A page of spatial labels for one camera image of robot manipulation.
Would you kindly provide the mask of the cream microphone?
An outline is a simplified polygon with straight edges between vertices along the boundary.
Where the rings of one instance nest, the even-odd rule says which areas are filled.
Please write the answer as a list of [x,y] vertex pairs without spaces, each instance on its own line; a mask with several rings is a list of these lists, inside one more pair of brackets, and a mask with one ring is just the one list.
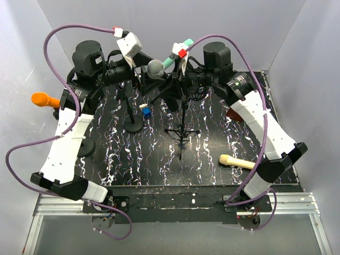
[[219,163],[226,166],[236,166],[245,169],[253,169],[255,166],[254,162],[243,159],[237,159],[227,154],[220,155]]

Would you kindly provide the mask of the round base microphone stand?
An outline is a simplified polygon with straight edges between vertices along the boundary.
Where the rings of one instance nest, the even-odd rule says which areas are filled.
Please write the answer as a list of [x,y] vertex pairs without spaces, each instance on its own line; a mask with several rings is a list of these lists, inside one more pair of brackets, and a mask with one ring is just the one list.
[[116,100],[124,101],[126,103],[126,111],[129,115],[129,118],[123,121],[124,130],[130,134],[140,132],[144,125],[143,118],[141,116],[135,116],[133,114],[133,110],[129,103],[129,99],[127,95],[125,94],[125,88],[122,88],[120,86],[117,87]]

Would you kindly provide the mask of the black silver-grille microphone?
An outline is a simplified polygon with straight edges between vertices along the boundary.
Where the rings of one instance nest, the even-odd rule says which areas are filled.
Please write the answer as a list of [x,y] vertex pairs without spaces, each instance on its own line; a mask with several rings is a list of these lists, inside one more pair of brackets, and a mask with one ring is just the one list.
[[147,65],[147,75],[154,80],[166,80],[165,65],[158,59],[151,60]]

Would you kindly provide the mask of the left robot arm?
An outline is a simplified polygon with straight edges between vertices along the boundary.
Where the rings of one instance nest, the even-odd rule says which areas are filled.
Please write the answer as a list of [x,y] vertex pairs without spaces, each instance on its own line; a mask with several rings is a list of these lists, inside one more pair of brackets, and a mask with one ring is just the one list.
[[131,80],[137,76],[125,61],[104,58],[101,45],[94,40],[79,43],[72,55],[74,68],[67,76],[68,89],[54,108],[58,127],[48,157],[39,172],[32,173],[30,181],[50,192],[71,200],[92,200],[96,208],[106,213],[112,209],[109,191],[94,182],[75,175],[77,158],[87,157],[95,150],[95,142],[85,132],[92,122],[104,89]]

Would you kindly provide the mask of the shock mount tripod stand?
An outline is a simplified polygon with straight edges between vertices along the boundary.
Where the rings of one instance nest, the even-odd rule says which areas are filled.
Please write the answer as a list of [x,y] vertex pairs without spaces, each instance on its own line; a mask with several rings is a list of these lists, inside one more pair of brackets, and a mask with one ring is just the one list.
[[183,144],[185,142],[188,142],[188,136],[190,134],[195,134],[195,135],[200,134],[200,130],[189,130],[185,128],[185,116],[186,116],[186,111],[189,108],[189,102],[203,100],[206,95],[207,95],[207,89],[203,87],[189,89],[188,94],[185,94],[183,92],[183,89],[181,89],[181,96],[179,97],[179,100],[181,101],[181,111],[182,111],[181,122],[177,125],[177,129],[164,129],[166,133],[173,132],[178,136],[176,140],[178,141],[178,146],[180,148],[180,153],[179,153],[180,160],[182,159]]

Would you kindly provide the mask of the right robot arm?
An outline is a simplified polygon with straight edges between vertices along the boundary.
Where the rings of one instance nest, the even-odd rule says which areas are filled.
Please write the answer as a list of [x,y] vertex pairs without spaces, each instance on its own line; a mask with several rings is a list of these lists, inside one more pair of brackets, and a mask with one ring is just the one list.
[[255,210],[260,198],[287,169],[308,150],[303,142],[296,142],[278,124],[266,107],[264,93],[253,71],[237,72],[233,69],[231,50],[222,42],[210,42],[203,47],[204,63],[196,68],[190,65],[192,46],[174,43],[170,58],[175,66],[162,86],[159,97],[169,110],[178,111],[178,101],[204,97],[211,87],[214,93],[238,115],[261,144],[260,154],[251,173],[241,187],[225,202],[229,207],[239,206]]

